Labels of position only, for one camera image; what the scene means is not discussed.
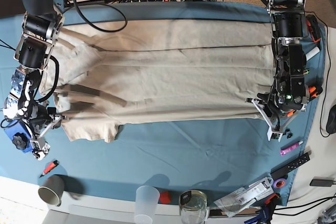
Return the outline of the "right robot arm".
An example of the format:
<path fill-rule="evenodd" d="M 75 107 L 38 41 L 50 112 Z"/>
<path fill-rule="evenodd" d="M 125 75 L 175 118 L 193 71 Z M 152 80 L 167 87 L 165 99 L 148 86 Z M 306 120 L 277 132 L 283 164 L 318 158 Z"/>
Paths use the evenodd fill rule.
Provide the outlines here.
<path fill-rule="evenodd" d="M 2 125 L 7 136 L 36 140 L 50 128 L 59 127 L 66 119 L 56 108 L 48 107 L 48 99 L 56 89 L 59 63 L 52 51 L 64 23 L 54 0 L 22 0 L 26 13 L 22 22 L 22 36 L 14 58 L 19 62 L 11 79 L 11 89 L 3 108 Z M 55 77 L 51 90 L 42 98 L 35 96 L 49 61 L 55 63 Z"/>

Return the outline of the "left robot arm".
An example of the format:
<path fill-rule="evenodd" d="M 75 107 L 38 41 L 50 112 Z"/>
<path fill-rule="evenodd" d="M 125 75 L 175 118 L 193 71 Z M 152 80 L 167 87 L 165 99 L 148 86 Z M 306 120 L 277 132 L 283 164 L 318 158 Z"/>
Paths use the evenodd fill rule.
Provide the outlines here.
<path fill-rule="evenodd" d="M 265 102 L 276 129 L 285 114 L 302 111 L 309 102 L 308 86 L 304 80 L 306 55 L 301 40 L 309 36 L 305 14 L 306 0 L 267 0 L 271 17 L 272 51 L 275 76 L 268 94 L 258 94 Z"/>

